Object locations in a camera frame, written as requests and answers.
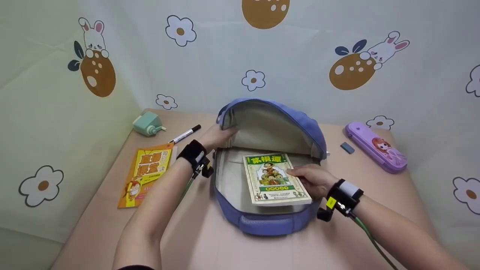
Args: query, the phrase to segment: book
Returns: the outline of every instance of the book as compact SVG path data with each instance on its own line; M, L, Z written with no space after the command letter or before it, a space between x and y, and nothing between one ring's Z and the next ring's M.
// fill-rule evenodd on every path
M287 174L293 169L286 153L243 157L252 203L258 206L309 204L312 198L298 177Z
M168 169L174 143L137 149L122 189L118 208L139 207L154 182Z

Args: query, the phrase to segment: pink table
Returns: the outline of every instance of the pink table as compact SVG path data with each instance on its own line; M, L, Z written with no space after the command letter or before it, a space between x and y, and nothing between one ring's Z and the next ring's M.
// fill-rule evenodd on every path
M135 150L166 143L201 124L201 130L177 145L180 151L216 118L197 113L151 111L160 116L168 130L152 138L130 133L53 270L110 269L121 231L134 212L134 209L117 209L117 202ZM321 124L320 127L331 152L330 157L322 161L323 167L361 187L370 197L411 219L436 238L407 171L397 175L383 171L342 134L343 126ZM377 133L389 142L394 141L388 130L377 130ZM340 148L343 142L349 142L355 153L349 155ZM340 213L328 223L315 219L305 230L287 236L243 234L223 217L210 194L209 181L197 178L173 215L161 243L164 270L389 268L364 232Z

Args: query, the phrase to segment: human hand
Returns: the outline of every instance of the human hand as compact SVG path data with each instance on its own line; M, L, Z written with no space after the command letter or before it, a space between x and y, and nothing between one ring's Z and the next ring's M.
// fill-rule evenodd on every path
M237 131L237 127L221 130L219 124L214 124L198 139L198 142L205 147L207 153L210 153L213 149L224 145Z
M326 197L332 186L339 180L317 164L287 169L287 173L299 177L308 194L315 200Z

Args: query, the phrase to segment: mint green pencil sharpener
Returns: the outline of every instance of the mint green pencil sharpener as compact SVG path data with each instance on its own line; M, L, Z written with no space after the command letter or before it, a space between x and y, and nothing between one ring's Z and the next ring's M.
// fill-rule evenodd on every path
M160 130L167 130L162 126L162 122L158 115L150 111L142 113L142 115L133 121L133 129L147 137L154 136Z

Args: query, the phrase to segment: marker pen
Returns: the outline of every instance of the marker pen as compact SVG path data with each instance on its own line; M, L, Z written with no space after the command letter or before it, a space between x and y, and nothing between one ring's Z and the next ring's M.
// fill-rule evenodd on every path
M193 128L187 130L185 133L181 134L180 136L176 137L175 139L169 141L169 143L173 142L175 144L177 144L179 141L185 139L186 137L190 136L191 134L193 134L195 131L199 130L202 126L200 125L196 125L194 126Z

